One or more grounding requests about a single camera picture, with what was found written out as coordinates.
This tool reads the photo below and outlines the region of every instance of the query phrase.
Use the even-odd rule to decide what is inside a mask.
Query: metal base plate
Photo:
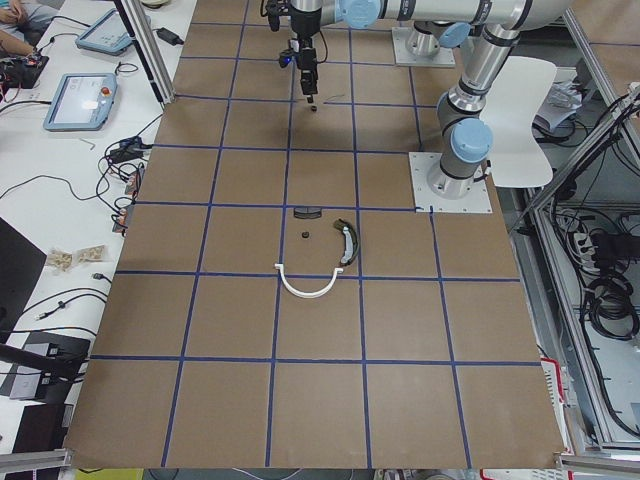
[[[410,53],[405,43],[412,30],[413,27],[393,27],[391,29],[393,50],[396,54],[396,65],[403,67],[438,68],[454,68],[456,66],[453,50],[450,48],[440,48],[438,53],[433,57],[417,57]]]
[[[441,153],[411,152],[409,165],[411,167],[411,183],[413,184],[413,199],[417,212],[429,213],[493,213],[491,201],[487,193],[484,180],[473,183],[469,193],[458,200],[442,198],[427,184],[427,174],[432,165],[440,161]],[[482,174],[478,167],[476,177]]]

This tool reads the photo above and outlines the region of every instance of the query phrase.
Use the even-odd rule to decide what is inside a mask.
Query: metal frame
[[[419,57],[409,52],[405,44],[412,31],[413,27],[393,27],[391,29],[396,65],[432,68],[454,68],[456,66],[456,59],[450,48],[440,47],[432,57]]]
[[[564,17],[567,27],[583,55],[605,102],[607,104],[613,103],[618,98],[618,94],[614,90],[610,79],[600,66],[587,41],[584,31],[577,22],[574,13],[571,10],[568,10]],[[573,340],[573,346],[575,349],[573,353],[578,360],[579,368],[582,373],[581,376],[588,392],[589,401],[591,403],[590,407],[592,407],[592,410],[589,410],[589,413],[594,416],[592,420],[594,421],[594,430],[599,443],[604,448],[635,448],[637,446],[637,442],[617,442],[616,436],[614,436],[614,433],[610,429],[611,421],[609,420],[610,417],[608,415],[606,404],[597,384],[597,375],[591,363],[591,357],[589,355],[583,333],[575,318],[574,306],[565,285],[566,279],[562,275],[562,258],[558,256],[558,249],[554,244],[556,241],[555,234],[543,211],[543,208],[549,204],[558,188],[560,188],[568,178],[570,172],[577,165],[580,165],[580,163],[583,162],[585,154],[604,137],[606,131],[614,123],[616,116],[617,111],[614,111],[608,116],[608,118],[602,121],[591,135],[574,150],[566,165],[560,169],[556,175],[554,175],[553,180],[543,190],[539,190],[535,194],[533,191],[530,191],[532,194],[530,201],[526,208],[523,209],[511,231],[519,225],[522,218],[527,214],[531,214],[532,220],[534,221],[539,233],[541,247],[545,253],[544,257],[547,262],[551,281],[554,284],[559,310],[561,315],[564,317],[564,324]],[[640,144],[640,138],[634,128],[625,129],[625,132],[626,135],[624,135],[624,138],[627,142],[634,143],[636,145]],[[560,462],[563,468],[584,472],[593,471],[597,473],[628,474],[633,475],[636,478],[640,473],[640,462],[638,461],[618,461],[603,456],[561,457]]]
[[[70,465],[71,450],[69,449],[0,455],[0,475],[45,468],[68,467]]]
[[[147,22],[142,3],[140,0],[114,0],[114,3],[123,17],[158,102],[164,105],[172,103],[175,100],[175,89],[171,75],[153,38],[153,31]]]
[[[616,475],[619,477],[638,478],[640,465],[633,460],[618,460],[605,457],[585,457],[577,455],[561,455],[560,467],[564,470],[582,473]]]

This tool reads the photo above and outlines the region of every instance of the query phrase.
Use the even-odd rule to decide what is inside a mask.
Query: small black object
[[[313,220],[322,217],[320,207],[296,207],[293,209],[293,216],[300,220]]]
[[[2,91],[5,92],[9,88],[33,88],[48,61],[49,57],[39,53],[5,59],[0,63]]]
[[[158,37],[160,39],[164,40],[169,45],[183,45],[184,44],[184,40],[182,40],[179,35],[173,33],[171,30],[168,30],[168,29],[166,29],[164,27],[159,28],[158,30],[156,30],[156,35],[158,35]]]
[[[136,158],[142,158],[143,152],[137,148],[114,148],[109,150],[109,162],[112,165],[118,163],[128,162],[129,160],[135,160]]]
[[[278,65],[280,65],[280,68],[286,68],[287,65],[291,63],[291,60],[293,60],[295,54],[296,52],[293,51],[293,48],[287,48],[281,51],[278,55]]]

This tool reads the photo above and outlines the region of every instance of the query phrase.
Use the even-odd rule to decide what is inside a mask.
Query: white curved plastic part
[[[331,277],[331,281],[324,287],[318,290],[317,292],[301,292],[297,288],[291,286],[291,284],[287,281],[284,274],[284,265],[282,263],[275,264],[276,270],[280,272],[280,278],[282,279],[282,283],[285,288],[293,293],[296,297],[300,298],[318,298],[327,293],[329,290],[333,288],[333,284],[336,283],[336,279],[338,278],[338,274],[344,272],[343,268],[334,268],[333,269],[333,277]]]

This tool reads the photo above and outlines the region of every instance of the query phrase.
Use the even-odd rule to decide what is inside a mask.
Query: cardboard piece
[[[196,9],[194,21],[215,10],[229,24],[192,26],[179,88],[216,98],[179,97],[162,120],[66,442],[76,466],[551,465],[562,442],[495,192],[491,215],[414,213],[402,155],[437,131],[433,109],[322,100],[313,113],[297,77],[288,101],[274,98],[258,64],[271,79],[273,65],[257,60],[286,32],[242,27],[258,5]],[[368,40],[388,34],[331,30],[330,60],[384,64]],[[189,80],[210,71],[198,58],[216,43],[236,81],[254,72],[253,99],[223,72]],[[351,93],[350,69],[321,65],[319,97]],[[450,83],[432,75],[421,99]],[[357,77],[354,98],[371,99]],[[211,93],[227,87],[229,99]],[[295,219],[296,204],[322,218]],[[360,232],[361,256],[326,296],[293,297],[274,263],[303,290],[326,284],[344,253],[337,218]]]

